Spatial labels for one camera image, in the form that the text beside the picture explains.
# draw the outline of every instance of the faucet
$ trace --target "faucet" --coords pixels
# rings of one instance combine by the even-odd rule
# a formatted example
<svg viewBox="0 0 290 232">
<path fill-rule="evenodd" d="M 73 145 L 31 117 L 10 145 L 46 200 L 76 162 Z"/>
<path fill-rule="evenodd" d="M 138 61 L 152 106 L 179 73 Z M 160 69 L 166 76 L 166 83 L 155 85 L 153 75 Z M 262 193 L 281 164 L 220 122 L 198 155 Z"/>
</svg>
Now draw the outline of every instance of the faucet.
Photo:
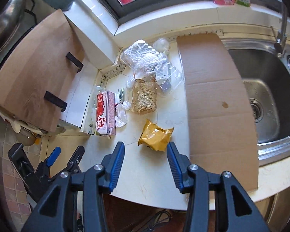
<svg viewBox="0 0 290 232">
<path fill-rule="evenodd" d="M 278 30 L 278 34 L 276 37 L 275 31 L 273 29 L 273 26 L 271 26 L 271 29 L 273 31 L 273 34 L 276 38 L 276 41 L 274 43 L 274 49 L 276 52 L 281 55 L 284 52 L 287 36 L 286 36 L 286 28 L 287 28 L 287 18 L 288 18 L 288 9 L 286 5 L 282 3 L 282 21 L 281 21 L 281 29 Z"/>
</svg>

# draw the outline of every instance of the drain strainer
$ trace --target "drain strainer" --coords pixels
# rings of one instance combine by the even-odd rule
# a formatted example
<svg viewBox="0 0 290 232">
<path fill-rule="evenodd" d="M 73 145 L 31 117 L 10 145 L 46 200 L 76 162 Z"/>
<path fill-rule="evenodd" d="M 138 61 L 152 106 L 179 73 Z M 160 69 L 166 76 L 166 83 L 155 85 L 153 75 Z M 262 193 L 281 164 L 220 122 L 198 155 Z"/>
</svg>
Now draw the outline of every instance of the drain strainer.
<svg viewBox="0 0 290 232">
<path fill-rule="evenodd" d="M 250 99 L 250 105 L 252 108 L 252 112 L 254 114 L 254 121 L 257 123 L 263 117 L 262 106 L 261 106 L 260 102 L 257 101 L 256 99 Z"/>
</svg>

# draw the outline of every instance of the metal bolt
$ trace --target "metal bolt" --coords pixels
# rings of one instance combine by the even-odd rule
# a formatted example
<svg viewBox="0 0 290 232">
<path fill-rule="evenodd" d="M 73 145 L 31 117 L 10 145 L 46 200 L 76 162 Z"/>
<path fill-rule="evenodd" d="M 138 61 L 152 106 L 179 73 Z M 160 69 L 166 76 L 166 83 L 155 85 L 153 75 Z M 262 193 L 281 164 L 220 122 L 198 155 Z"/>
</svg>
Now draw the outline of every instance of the metal bolt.
<svg viewBox="0 0 290 232">
<path fill-rule="evenodd" d="M 67 178 L 69 176 L 69 173 L 68 172 L 62 172 L 61 174 L 60 174 L 60 177 L 61 178 Z"/>
<path fill-rule="evenodd" d="M 191 170 L 197 170 L 198 169 L 198 166 L 196 165 L 196 164 L 191 164 L 191 165 L 189 165 L 189 168 L 191 169 Z"/>
<path fill-rule="evenodd" d="M 232 176 L 232 174 L 229 171 L 224 171 L 222 175 L 226 178 L 230 178 Z"/>
<path fill-rule="evenodd" d="M 94 168 L 95 170 L 97 170 L 97 171 L 100 171 L 100 170 L 103 169 L 103 165 L 101 165 L 101 164 L 97 164 L 97 165 L 95 165 L 93 168 Z"/>
</svg>

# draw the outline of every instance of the yellow snack package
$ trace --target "yellow snack package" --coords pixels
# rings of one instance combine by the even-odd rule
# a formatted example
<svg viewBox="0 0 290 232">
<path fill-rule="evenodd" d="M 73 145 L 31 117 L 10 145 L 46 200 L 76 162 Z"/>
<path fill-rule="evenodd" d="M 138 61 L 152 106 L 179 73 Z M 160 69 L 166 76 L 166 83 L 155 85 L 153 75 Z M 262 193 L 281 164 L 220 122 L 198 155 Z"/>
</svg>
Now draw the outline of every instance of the yellow snack package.
<svg viewBox="0 0 290 232">
<path fill-rule="evenodd" d="M 147 119 L 142 135 L 138 140 L 138 145 L 146 144 L 152 150 L 164 152 L 167 144 L 170 142 L 173 130 L 174 127 L 171 129 L 162 129 Z"/>
</svg>

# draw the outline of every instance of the brown stain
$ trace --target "brown stain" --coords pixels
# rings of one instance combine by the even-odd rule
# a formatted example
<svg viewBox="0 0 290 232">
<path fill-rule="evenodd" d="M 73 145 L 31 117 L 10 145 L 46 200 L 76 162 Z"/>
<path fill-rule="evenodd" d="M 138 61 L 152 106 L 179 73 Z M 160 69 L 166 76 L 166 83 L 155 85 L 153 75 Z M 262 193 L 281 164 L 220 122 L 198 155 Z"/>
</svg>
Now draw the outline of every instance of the brown stain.
<svg viewBox="0 0 290 232">
<path fill-rule="evenodd" d="M 224 108 L 226 108 L 226 109 L 229 108 L 229 105 L 228 105 L 226 102 L 224 102 L 224 101 L 222 102 L 222 106 L 223 106 Z"/>
</svg>

